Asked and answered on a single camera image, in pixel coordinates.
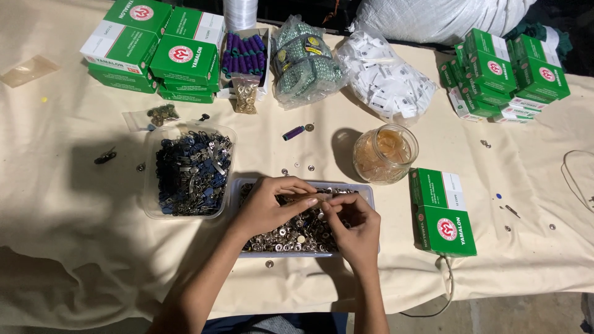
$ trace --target glass jar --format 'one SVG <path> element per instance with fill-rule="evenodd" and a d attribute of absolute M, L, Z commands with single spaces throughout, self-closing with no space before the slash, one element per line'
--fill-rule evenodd
<path fill-rule="evenodd" d="M 353 164 L 364 180 L 386 185 L 405 177 L 418 154 L 419 143 L 408 129 L 386 124 L 357 139 Z"/>

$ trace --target cream tablecloth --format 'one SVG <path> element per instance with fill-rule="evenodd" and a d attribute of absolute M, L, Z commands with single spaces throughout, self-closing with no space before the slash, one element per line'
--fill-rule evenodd
<path fill-rule="evenodd" d="M 150 318 L 180 264 L 199 264 L 222 230 L 224 219 L 152 220 L 141 208 L 144 175 L 135 167 L 146 160 L 146 133 L 130 133 L 121 113 L 163 100 L 102 86 L 86 73 L 78 53 L 110 4 L 0 2 L 0 68 L 36 54 L 62 67 L 14 89 L 0 85 L 0 324 L 82 328 Z M 324 39 L 334 47 L 342 37 Z M 435 65 L 445 55 L 394 49 L 439 81 Z M 568 156 L 571 188 L 561 169 L 566 152 L 594 150 L 594 79 L 568 75 L 567 81 L 572 95 L 531 124 L 458 119 L 439 89 L 412 127 L 420 145 L 415 165 L 458 173 L 466 196 L 479 255 L 453 260 L 454 299 L 594 292 L 594 215 L 586 208 L 594 202 L 584 205 L 572 193 L 581 191 L 582 201 L 594 196 L 594 158 Z M 209 122 L 237 132 L 234 177 L 281 176 L 287 168 L 305 179 L 354 182 L 349 143 L 383 124 L 348 92 L 291 111 L 279 108 L 270 94 L 258 103 L 256 116 L 235 114 L 222 99 L 176 105 L 183 118 L 206 112 Z M 315 123 L 313 132 L 281 139 L 307 123 Z M 113 146 L 114 160 L 93 164 Z M 407 181 L 373 189 L 382 215 L 379 268 L 386 312 L 446 293 L 444 263 L 413 244 Z M 501 210 L 505 204 L 521 219 Z M 274 259 L 272 269 L 264 262 L 237 261 L 211 317 L 352 307 L 352 278 L 342 260 Z"/>

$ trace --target dark green fabric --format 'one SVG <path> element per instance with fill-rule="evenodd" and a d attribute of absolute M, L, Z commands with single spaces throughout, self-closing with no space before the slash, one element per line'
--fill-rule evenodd
<path fill-rule="evenodd" d="M 563 72 L 567 72 L 565 70 L 565 66 L 563 66 L 563 62 L 567 59 L 567 53 L 573 49 L 571 42 L 569 41 L 569 33 L 564 33 L 563 31 L 553 28 L 559 34 L 559 45 L 557 46 L 557 55 L 559 56 L 559 60 L 561 61 L 561 68 Z M 534 37 L 538 40 L 546 40 L 546 29 L 545 27 L 540 24 L 539 22 L 531 22 L 526 19 L 522 19 L 520 23 L 512 29 L 507 35 L 503 36 L 505 40 L 515 39 L 521 34 L 526 34 L 530 37 Z"/>

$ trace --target red circular logo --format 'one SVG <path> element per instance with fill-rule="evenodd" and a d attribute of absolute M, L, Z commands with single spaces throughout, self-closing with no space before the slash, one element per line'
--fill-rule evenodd
<path fill-rule="evenodd" d="M 550 81 L 550 82 L 554 82 L 555 81 L 555 74 L 549 70 L 546 67 L 541 67 L 540 69 L 538 69 L 538 71 L 541 73 L 542 77 L 546 80 L 546 81 Z"/>
<path fill-rule="evenodd" d="M 187 62 L 194 56 L 192 50 L 183 45 L 174 46 L 169 50 L 169 58 L 175 62 Z"/>
<path fill-rule="evenodd" d="M 491 72 L 495 73 L 496 75 L 501 75 L 503 74 L 503 70 L 501 69 L 501 66 L 494 62 L 494 61 L 489 61 L 486 63 L 487 67 L 489 67 L 489 70 L 491 70 Z"/>
<path fill-rule="evenodd" d="M 447 218 L 441 218 L 437 221 L 437 230 L 441 237 L 447 241 L 452 241 L 458 236 L 458 230 L 456 230 L 454 223 Z"/>
<path fill-rule="evenodd" d="M 130 9 L 130 16 L 133 19 L 138 20 L 138 21 L 146 21 L 149 18 L 152 18 L 153 15 L 154 15 L 154 11 L 149 6 L 138 5 L 138 6 L 132 7 L 132 9 Z"/>

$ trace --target floor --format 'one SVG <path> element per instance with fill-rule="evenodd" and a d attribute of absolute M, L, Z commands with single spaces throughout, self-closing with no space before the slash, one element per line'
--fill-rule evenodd
<path fill-rule="evenodd" d="M 410 314 L 429 314 L 441 309 L 445 300 L 437 298 L 409 310 Z M 584 320 L 580 293 L 486 298 L 456 301 L 441 315 L 411 319 L 388 315 L 392 334 L 580 334 Z M 347 333 L 352 333 L 349 319 Z M 130 318 L 109 326 L 80 331 L 39 327 L 0 327 L 0 334 L 143 334 L 149 322 Z"/>

